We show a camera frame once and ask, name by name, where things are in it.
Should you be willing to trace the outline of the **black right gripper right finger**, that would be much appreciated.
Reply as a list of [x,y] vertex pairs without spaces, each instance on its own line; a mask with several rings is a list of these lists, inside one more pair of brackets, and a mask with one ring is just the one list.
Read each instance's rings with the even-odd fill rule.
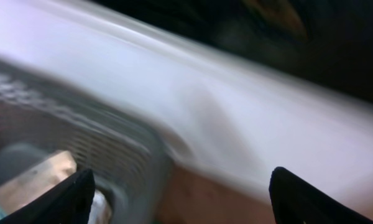
[[373,224],[284,167],[272,171],[269,194],[276,224]]

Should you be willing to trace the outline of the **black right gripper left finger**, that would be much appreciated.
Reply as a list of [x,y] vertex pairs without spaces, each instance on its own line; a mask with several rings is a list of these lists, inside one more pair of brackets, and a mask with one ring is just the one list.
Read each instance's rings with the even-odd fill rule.
[[87,224],[94,192],[93,171],[79,170],[0,224]]

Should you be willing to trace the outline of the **beige resealable pouch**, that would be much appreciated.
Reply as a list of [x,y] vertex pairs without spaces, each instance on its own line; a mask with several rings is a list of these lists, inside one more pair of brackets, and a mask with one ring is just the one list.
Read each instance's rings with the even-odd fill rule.
[[0,208],[10,215],[76,172],[68,151],[58,151],[0,186]]

